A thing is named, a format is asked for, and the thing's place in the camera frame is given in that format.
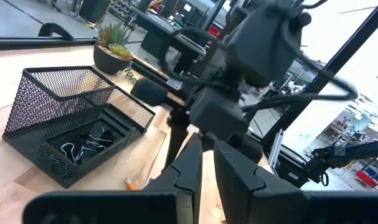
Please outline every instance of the wooden table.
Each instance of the wooden table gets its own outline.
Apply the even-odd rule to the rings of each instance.
[[[20,223],[25,205],[39,194],[65,190],[2,140],[1,136],[22,69],[93,65],[92,52],[93,47],[0,52],[0,224]],[[134,75],[136,78],[141,77],[136,72]],[[132,88],[132,84],[123,74],[107,75],[107,77],[127,92]],[[112,157],[68,190],[126,190],[123,183],[125,177],[131,179],[141,189],[148,183],[150,177],[156,178],[164,166],[169,146],[170,128],[166,124],[169,111],[159,106],[151,109],[156,113],[156,117],[148,132],[140,140]],[[192,126],[189,130],[191,133],[196,131]],[[216,187],[213,156],[213,152],[209,151],[205,152],[203,157],[200,222],[206,224],[220,223],[224,216]],[[265,157],[260,165],[271,172]]]

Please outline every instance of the workbench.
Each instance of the workbench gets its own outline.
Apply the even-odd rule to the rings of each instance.
[[[166,43],[166,41],[170,41],[171,47],[182,53],[181,58],[174,68],[176,73],[182,70],[188,70],[193,60],[199,55],[206,54],[203,47],[185,35],[178,34],[171,38],[171,34],[176,29],[162,17],[149,12],[142,12],[134,6],[131,6],[130,10],[137,15],[136,24],[148,31],[142,43],[143,49],[150,51],[153,56],[160,59],[159,50],[161,46]],[[149,39],[154,39],[153,44],[151,44],[151,41],[147,41]]]
[[[0,52],[0,224],[20,223],[22,211],[30,200],[45,192],[65,190],[2,140],[23,68],[93,65],[92,55],[93,46]],[[141,78],[138,72],[134,76]],[[107,77],[127,92],[133,86],[123,74]],[[170,97],[182,103],[173,95]],[[125,177],[142,189],[149,178],[156,178],[164,166],[169,146],[170,129],[166,124],[169,111],[160,106],[151,109],[156,117],[141,139],[68,190],[126,190]],[[193,133],[196,128],[191,126],[189,130]],[[260,165],[272,171],[265,156]],[[224,215],[216,187],[213,151],[204,153],[202,171],[200,222],[221,223]]]

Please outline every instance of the pencil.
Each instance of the pencil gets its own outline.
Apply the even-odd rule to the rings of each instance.
[[[125,184],[129,190],[136,190],[136,186],[132,183],[132,181],[125,177]]]

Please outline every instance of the white wall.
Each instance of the white wall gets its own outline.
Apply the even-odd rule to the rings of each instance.
[[[343,43],[357,29],[370,11],[348,11],[365,4],[375,6],[378,2],[340,0],[328,1],[315,12],[311,12],[313,23],[304,30],[303,44],[309,45],[305,53],[312,59],[328,61]],[[378,91],[373,84],[378,75],[378,30],[358,50],[337,74],[349,80],[361,92]],[[327,85],[321,94],[342,93],[335,86]],[[330,124],[349,102],[312,101],[286,130],[283,144],[302,153],[306,147]]]
[[[337,120],[339,121],[344,121],[344,117],[346,117],[347,119],[349,119],[350,121],[347,121],[346,123],[347,124],[351,124],[354,126],[354,129],[356,131],[362,131],[363,129],[365,129],[367,127],[367,125],[370,124],[372,118],[367,115],[367,114],[363,114],[362,115],[362,119],[356,119],[355,116],[353,114],[351,114],[350,112],[348,112],[347,110],[344,110],[342,111],[337,118]]]

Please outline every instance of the mesh desk organizer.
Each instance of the mesh desk organizer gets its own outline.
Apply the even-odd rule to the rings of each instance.
[[[2,137],[67,188],[137,140],[153,118],[92,67],[26,68]]]

